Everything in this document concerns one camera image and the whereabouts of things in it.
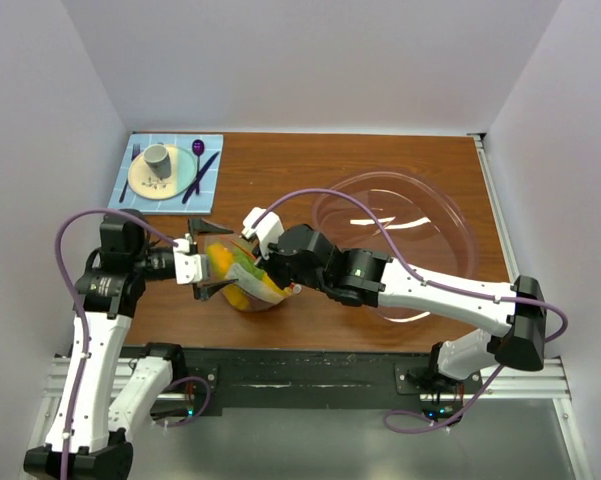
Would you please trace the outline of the large clear plastic bowl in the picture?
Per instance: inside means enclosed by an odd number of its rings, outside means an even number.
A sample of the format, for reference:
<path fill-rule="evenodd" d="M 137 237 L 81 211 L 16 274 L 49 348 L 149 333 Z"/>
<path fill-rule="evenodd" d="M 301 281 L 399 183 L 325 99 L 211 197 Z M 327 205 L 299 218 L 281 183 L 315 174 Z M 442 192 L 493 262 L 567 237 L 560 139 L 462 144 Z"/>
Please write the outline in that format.
<path fill-rule="evenodd" d="M 377 170 L 347 177 L 331 188 L 369 208 L 414 267 L 464 278 L 476 273 L 478 245 L 471 226 L 455 201 L 423 177 Z M 393 253 L 374 221 L 343 198 L 318 195 L 312 226 L 340 249 Z"/>

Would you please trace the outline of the clear zip top bag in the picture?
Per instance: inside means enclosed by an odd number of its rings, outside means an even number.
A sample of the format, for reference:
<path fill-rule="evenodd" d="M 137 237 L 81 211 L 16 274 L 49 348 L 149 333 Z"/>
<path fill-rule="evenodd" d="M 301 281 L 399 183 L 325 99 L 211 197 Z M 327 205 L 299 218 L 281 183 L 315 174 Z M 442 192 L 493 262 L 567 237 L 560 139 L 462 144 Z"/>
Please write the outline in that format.
<path fill-rule="evenodd" d="M 221 290 L 226 301 L 234 309 L 240 312 L 265 311 L 302 291 L 298 284 L 292 284 L 285 289 L 277 287 L 266 272 L 256 266 L 251 247 L 239 235 L 207 236 L 204 241 L 205 254 L 206 247 L 215 242 L 222 243 L 233 253 L 234 263 L 224 278 L 216 276 L 212 266 L 211 272 L 214 281 L 237 280 L 235 284 Z"/>

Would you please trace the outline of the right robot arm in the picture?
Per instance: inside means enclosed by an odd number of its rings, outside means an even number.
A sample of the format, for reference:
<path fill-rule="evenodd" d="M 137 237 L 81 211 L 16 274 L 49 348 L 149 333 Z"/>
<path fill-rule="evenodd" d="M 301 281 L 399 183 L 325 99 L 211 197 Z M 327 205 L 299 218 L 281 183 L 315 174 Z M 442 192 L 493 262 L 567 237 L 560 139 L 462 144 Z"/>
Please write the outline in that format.
<path fill-rule="evenodd" d="M 306 224 L 259 226 L 258 262 L 279 287 L 299 284 L 345 306 L 404 308 L 473 326 L 435 344 L 425 368 L 408 372 L 415 387 L 449 392 L 492 365 L 537 372 L 544 367 L 546 309 L 530 277 L 512 284 L 481 283 L 412 266 L 365 249 L 339 249 Z"/>

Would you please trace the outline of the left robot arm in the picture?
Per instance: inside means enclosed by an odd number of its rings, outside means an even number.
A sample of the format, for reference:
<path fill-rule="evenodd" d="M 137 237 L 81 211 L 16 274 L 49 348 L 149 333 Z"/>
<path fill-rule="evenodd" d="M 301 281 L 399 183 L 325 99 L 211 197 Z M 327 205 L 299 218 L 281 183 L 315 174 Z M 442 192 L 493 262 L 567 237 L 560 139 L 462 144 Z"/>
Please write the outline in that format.
<path fill-rule="evenodd" d="M 197 238 L 225 228 L 193 217 L 181 238 L 152 227 L 137 210 L 101 208 L 100 245 L 89 255 L 82 276 L 72 281 L 62 256 L 66 220 L 54 252 L 74 302 L 74 336 L 66 380 L 53 423 L 43 444 L 28 450 L 23 469 L 36 479 L 125 479 L 133 461 L 134 434 L 163 392 L 193 394 L 200 385 L 211 398 L 207 379 L 190 374 L 177 344 L 149 343 L 132 362 L 120 393 L 113 384 L 125 337 L 137 303 L 153 280 L 190 285 L 207 300 L 223 288 L 210 280 L 210 262 Z"/>

